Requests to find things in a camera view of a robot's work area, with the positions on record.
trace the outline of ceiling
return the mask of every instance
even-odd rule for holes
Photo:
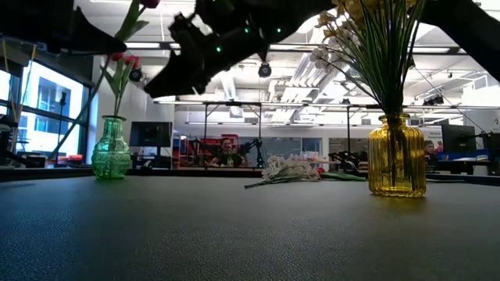
[[[84,15],[91,23],[109,34],[118,31],[127,12],[128,3],[130,3],[127,0],[76,0],[75,2],[82,8]],[[500,18],[498,0],[482,0],[480,2],[483,9],[492,16]],[[149,21],[150,24],[135,34],[130,41],[173,41],[169,36],[168,26],[179,12],[184,15],[192,12],[194,3],[195,0],[163,0],[157,9],[146,9],[141,19]],[[209,28],[199,19],[195,19],[194,23],[200,27],[202,32],[209,32]],[[309,24],[305,24],[299,29],[301,33],[292,34],[281,43],[320,43],[322,36],[317,29],[313,28],[314,24],[315,20],[310,20]],[[417,37],[416,46],[421,48],[458,47],[442,30],[428,25],[421,25]],[[143,71],[151,76],[156,75],[168,62],[168,51],[133,50],[131,52],[142,57]],[[294,84],[299,87],[318,89],[320,94],[313,97],[314,102],[338,103],[339,100],[347,96],[347,98],[352,99],[358,97],[358,100],[363,103],[369,103],[356,89],[352,89],[348,93],[336,94],[341,89],[338,85],[342,79],[336,75],[328,76],[321,73],[321,70],[309,63],[308,56],[309,53],[301,52],[269,53],[268,61],[273,74],[267,79],[260,78],[257,74],[261,62],[256,55],[234,66],[230,70],[230,74],[234,79],[237,99],[241,101],[277,101],[276,96],[283,95],[285,92],[287,95],[285,98],[288,102],[300,102],[298,99],[310,96],[311,91],[300,90],[298,87],[289,87],[290,89],[286,90],[287,87],[276,86],[278,80],[283,80],[286,82],[285,86]],[[415,55],[414,59],[418,71],[409,71],[405,85],[405,100],[410,102],[415,101],[415,97],[421,98],[416,101],[417,105],[421,105],[423,98],[428,96],[426,93],[432,94],[435,88],[444,93],[452,104],[460,103],[462,86],[487,74],[468,55]],[[217,75],[212,79],[207,87],[206,95],[183,96],[181,100],[220,100],[224,98],[224,92],[227,89],[224,89],[220,78],[221,75]]]

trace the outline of glass window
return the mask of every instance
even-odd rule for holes
[[[61,113],[61,97],[66,93],[66,105],[62,107],[64,116],[77,118],[82,106],[84,86],[39,63],[33,62],[29,84],[30,68],[23,71],[23,104],[56,114]]]
[[[9,99],[10,74],[0,70],[0,99]]]
[[[40,152],[50,155],[59,139],[70,128],[71,123],[62,121],[61,135],[58,137],[59,120],[23,112],[19,123],[17,151]],[[80,144],[80,126],[76,126],[66,142],[62,145],[59,155],[77,155]]]

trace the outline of dark gray tabletop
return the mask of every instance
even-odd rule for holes
[[[0,280],[500,279],[500,187],[255,181],[0,183]]]

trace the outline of computer monitor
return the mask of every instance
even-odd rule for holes
[[[130,146],[169,148],[171,135],[171,122],[132,122]]]
[[[441,125],[446,153],[475,153],[476,130],[473,126]]]

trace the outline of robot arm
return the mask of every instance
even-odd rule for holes
[[[177,15],[170,26],[180,55],[145,86],[153,98],[202,94],[210,79],[257,53],[266,61],[269,45],[292,35],[308,18],[334,8],[331,0],[197,0],[195,13]],[[213,33],[191,21],[198,14]],[[428,0],[422,21],[440,27],[497,80],[500,23],[473,0]]]

